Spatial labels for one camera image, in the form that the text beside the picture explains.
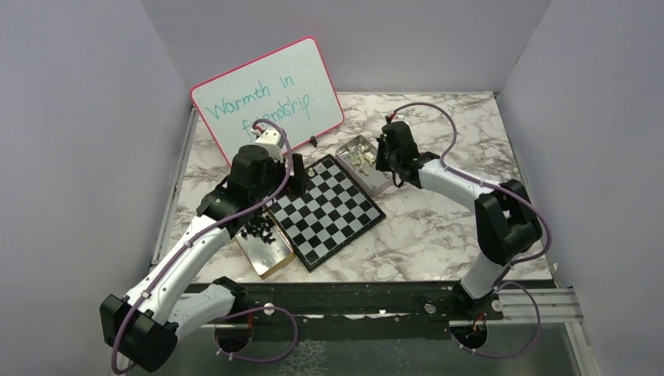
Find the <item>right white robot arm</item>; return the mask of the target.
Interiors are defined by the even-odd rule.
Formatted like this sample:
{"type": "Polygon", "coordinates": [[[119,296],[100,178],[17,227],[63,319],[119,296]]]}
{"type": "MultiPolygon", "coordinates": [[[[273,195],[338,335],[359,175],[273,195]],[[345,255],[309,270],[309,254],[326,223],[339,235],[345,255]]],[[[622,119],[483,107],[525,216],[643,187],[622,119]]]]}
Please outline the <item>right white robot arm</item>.
{"type": "Polygon", "coordinates": [[[384,125],[377,145],[376,168],[391,173],[396,186],[408,183],[441,194],[474,214],[481,252],[453,286],[451,300],[456,315],[472,318],[482,310],[514,258],[543,235],[525,187],[515,179],[495,183],[444,166],[439,155],[418,150],[404,121],[384,125]]]}

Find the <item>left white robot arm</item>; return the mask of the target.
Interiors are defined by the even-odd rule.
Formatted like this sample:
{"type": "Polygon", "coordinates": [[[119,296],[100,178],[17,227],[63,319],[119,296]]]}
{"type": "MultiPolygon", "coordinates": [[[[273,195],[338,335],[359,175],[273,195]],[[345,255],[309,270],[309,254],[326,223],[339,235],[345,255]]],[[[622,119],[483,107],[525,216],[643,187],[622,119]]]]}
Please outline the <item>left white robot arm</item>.
{"type": "Polygon", "coordinates": [[[103,300],[99,311],[105,343],[112,348],[112,372],[123,375],[134,367],[154,372],[179,339],[199,327],[254,313],[244,288],[227,277],[193,297],[181,296],[212,255],[269,201],[284,194],[302,195],[308,178],[300,154],[283,156],[264,146],[242,146],[230,173],[203,196],[176,246],[123,296],[103,300]]]}

